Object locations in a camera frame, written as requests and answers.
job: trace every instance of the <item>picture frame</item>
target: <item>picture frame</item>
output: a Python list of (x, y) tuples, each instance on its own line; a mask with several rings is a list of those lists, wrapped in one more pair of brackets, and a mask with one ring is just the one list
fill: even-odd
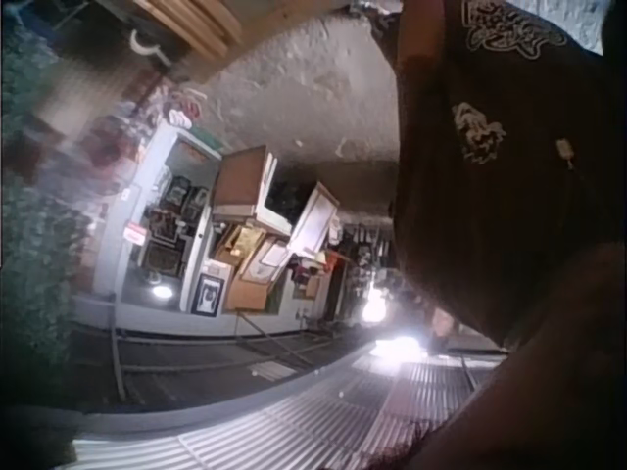
[(150, 213), (150, 231), (152, 238), (168, 245), (178, 242), (177, 217), (170, 212), (152, 211)]
[(191, 182), (189, 179), (183, 176), (175, 176), (162, 199), (162, 206), (170, 211), (180, 213), (190, 188)]
[(200, 186), (192, 187), (187, 193), (185, 203), (183, 204), (181, 218), (189, 224), (196, 224), (205, 204), (209, 200), (209, 196), (209, 189)]
[(209, 274), (201, 274), (198, 279), (198, 285), (196, 286), (196, 294), (194, 295), (194, 303), (192, 304), (191, 312), (195, 315), (216, 318), (219, 312), (223, 290), (224, 279), (210, 276)]
[[(278, 245), (282, 249), (284, 248), (285, 254), (279, 257), (281, 260), (273, 259), (271, 261), (272, 264), (263, 263), (263, 259), (266, 258), (268, 252), (270, 252), (275, 245)], [(273, 237), (266, 238), (259, 249), (251, 254), (248, 262), (242, 265), (240, 269), (241, 279), (245, 282), (269, 285), (278, 277), (278, 274), (280, 274), (285, 264), (287, 264), (289, 258), (291, 258), (291, 255), (285, 248), (284, 242), (276, 240)]]
[(183, 252), (181, 250), (151, 239), (146, 245), (142, 267), (153, 269), (166, 276), (178, 277), (182, 258)]

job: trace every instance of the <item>person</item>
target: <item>person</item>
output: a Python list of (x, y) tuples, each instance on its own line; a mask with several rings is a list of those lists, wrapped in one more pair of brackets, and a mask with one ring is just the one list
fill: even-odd
[(378, 22), (398, 82), (402, 271), (510, 354), (370, 470), (627, 468), (623, 11), (607, 13), (605, 57), (497, 0), (406, 0)]

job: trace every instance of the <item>wooden beam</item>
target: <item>wooden beam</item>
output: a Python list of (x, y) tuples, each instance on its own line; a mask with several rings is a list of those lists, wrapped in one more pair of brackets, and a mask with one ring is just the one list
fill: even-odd
[(175, 20), (162, 12), (155, 5), (149, 3), (147, 0), (134, 0), (137, 5), (146, 10), (158, 21), (163, 23), (166, 27), (178, 34), (183, 40), (185, 40), (190, 46), (195, 49), (203, 61), (213, 61), (217, 58), (217, 55), (210, 51), (202, 42), (196, 39), (195, 35), (188, 32), (184, 27), (180, 26)]
[(258, 47), (271, 37), (324, 13), (350, 4), (350, 0), (284, 0), (283, 5), (251, 23), (243, 25), (243, 42), (229, 49), (225, 57), (208, 63), (198, 54), (185, 58), (186, 74), (198, 83), (205, 83), (214, 74)]
[(194, 0), (194, 3), (213, 17), (235, 43), (240, 44), (242, 42), (242, 25), (221, 2), (218, 0)]

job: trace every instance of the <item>wooden board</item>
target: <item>wooden board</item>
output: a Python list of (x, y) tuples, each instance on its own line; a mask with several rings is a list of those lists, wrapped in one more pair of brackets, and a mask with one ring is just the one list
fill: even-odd
[(246, 149), (222, 159), (214, 206), (256, 205), (264, 176), (265, 146)]
[(283, 0), (275, 10), (242, 24), (242, 43), (231, 47), (225, 57), (208, 62), (192, 51), (184, 59), (184, 72), (192, 80), (205, 83), (214, 74), (271, 37), (350, 3), (350, 0)]

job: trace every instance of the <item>bright light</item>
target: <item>bright light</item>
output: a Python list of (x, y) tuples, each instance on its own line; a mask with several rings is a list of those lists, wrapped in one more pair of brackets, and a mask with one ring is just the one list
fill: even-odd
[(153, 287), (153, 294), (159, 299), (167, 300), (174, 295), (174, 292), (168, 286), (155, 286)]
[(382, 298), (381, 291), (370, 289), (368, 301), (363, 307), (362, 320), (367, 323), (379, 323), (385, 319), (386, 314), (387, 306), (385, 305), (385, 299)]
[(428, 356), (416, 338), (409, 336), (394, 340), (377, 340), (370, 354), (397, 363), (422, 362)]

